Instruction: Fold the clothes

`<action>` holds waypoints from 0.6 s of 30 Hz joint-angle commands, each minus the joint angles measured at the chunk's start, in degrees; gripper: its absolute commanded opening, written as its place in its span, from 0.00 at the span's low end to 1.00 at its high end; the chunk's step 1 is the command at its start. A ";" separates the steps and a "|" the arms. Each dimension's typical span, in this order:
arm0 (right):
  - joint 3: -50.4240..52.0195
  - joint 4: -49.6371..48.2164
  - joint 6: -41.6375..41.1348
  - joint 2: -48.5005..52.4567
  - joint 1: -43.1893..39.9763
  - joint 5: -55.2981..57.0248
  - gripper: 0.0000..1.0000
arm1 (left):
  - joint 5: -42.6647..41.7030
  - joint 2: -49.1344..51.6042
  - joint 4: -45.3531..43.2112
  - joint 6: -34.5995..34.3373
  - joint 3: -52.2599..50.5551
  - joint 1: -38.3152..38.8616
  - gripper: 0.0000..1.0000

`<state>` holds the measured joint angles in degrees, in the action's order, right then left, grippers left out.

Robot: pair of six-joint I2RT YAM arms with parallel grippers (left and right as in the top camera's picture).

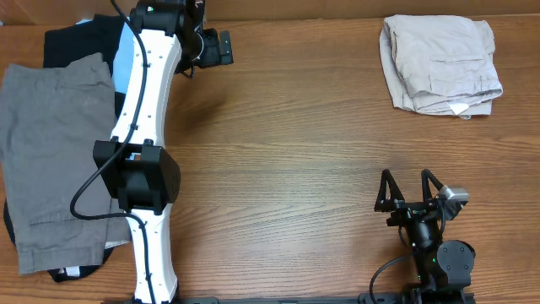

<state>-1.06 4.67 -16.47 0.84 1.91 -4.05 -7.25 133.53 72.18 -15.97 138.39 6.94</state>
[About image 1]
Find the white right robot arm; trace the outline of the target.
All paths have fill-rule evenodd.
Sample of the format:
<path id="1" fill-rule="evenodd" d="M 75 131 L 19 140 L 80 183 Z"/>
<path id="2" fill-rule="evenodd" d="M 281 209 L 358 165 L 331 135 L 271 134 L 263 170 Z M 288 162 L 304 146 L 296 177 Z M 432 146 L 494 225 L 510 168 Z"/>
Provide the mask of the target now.
<path id="1" fill-rule="evenodd" d="M 474 303 L 474 294 L 465 288 L 472 283 L 476 253 L 466 242 L 445 240 L 446 224 L 454 220 L 468 203 L 462 187 L 440 182 L 428 169 L 421 172 L 422 200 L 408 203 L 389 170 L 381 173 L 374 211 L 388 213 L 386 224 L 398 229 L 401 242 L 410 253 L 383 264 L 370 279 L 370 303 Z M 379 275 L 390 266 L 411 258 L 418 282 L 403 286 L 398 293 L 376 294 Z"/>

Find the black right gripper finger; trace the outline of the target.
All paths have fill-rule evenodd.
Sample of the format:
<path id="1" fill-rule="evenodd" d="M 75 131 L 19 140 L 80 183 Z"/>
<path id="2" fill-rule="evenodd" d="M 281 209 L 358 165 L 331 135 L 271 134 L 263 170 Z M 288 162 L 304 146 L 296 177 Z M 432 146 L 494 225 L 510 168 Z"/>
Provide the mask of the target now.
<path id="1" fill-rule="evenodd" d="M 385 169 L 381 173 L 381 183 L 375 201 L 375 212 L 392 212 L 397 210 L 405 199 L 391 172 Z"/>
<path id="2" fill-rule="evenodd" d="M 422 182 L 422 195 L 423 201 L 428 202 L 433 198 L 430 185 L 433 185 L 438 191 L 440 191 L 444 185 L 435 177 L 435 175 L 429 169 L 423 169 L 421 171 Z"/>

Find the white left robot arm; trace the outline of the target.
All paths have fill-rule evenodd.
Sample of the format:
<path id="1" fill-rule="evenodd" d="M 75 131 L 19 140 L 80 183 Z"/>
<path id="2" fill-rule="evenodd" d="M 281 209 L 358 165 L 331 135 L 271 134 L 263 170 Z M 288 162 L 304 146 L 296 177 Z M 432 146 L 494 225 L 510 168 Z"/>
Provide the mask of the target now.
<path id="1" fill-rule="evenodd" d="M 110 196 L 127 221 L 137 284 L 132 303 L 176 303 L 178 279 L 170 248 L 170 214 L 180 167 L 165 149 L 165 116 L 175 75 L 233 62 L 230 34 L 204 28 L 203 1 L 140 1 L 133 30 L 132 67 L 121 114 L 93 157 Z"/>

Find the beige khaki shorts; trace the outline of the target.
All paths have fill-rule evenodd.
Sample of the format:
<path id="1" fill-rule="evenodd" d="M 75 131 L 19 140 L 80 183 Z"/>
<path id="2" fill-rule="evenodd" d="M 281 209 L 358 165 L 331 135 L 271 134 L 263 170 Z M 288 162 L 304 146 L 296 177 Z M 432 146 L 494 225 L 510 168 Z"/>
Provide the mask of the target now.
<path id="1" fill-rule="evenodd" d="M 383 19 L 381 66 L 392 105 L 423 115 L 488 116 L 503 95 L 494 32 L 485 20 L 455 15 Z"/>

